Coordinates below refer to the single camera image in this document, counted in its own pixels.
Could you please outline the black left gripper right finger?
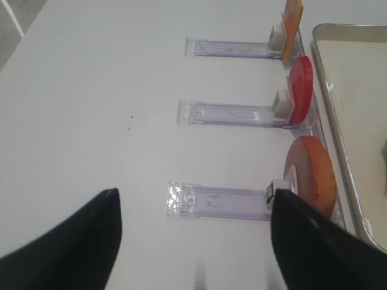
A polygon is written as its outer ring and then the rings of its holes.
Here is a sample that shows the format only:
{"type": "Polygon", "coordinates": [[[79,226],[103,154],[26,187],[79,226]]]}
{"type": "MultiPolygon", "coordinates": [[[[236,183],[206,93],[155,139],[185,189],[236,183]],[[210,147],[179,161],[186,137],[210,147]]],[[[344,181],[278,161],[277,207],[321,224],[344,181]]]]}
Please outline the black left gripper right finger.
{"type": "Polygon", "coordinates": [[[271,241],[288,289],[386,289],[386,254],[278,189],[271,241]]]}

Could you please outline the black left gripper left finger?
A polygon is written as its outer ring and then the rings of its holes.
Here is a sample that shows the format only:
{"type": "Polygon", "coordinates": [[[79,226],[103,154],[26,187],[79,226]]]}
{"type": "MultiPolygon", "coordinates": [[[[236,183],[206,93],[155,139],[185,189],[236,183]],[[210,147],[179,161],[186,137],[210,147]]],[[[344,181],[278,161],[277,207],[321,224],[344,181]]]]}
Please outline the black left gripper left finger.
{"type": "Polygon", "coordinates": [[[1,258],[1,289],[105,289],[122,239],[120,194],[96,195],[59,225],[1,258]]]}

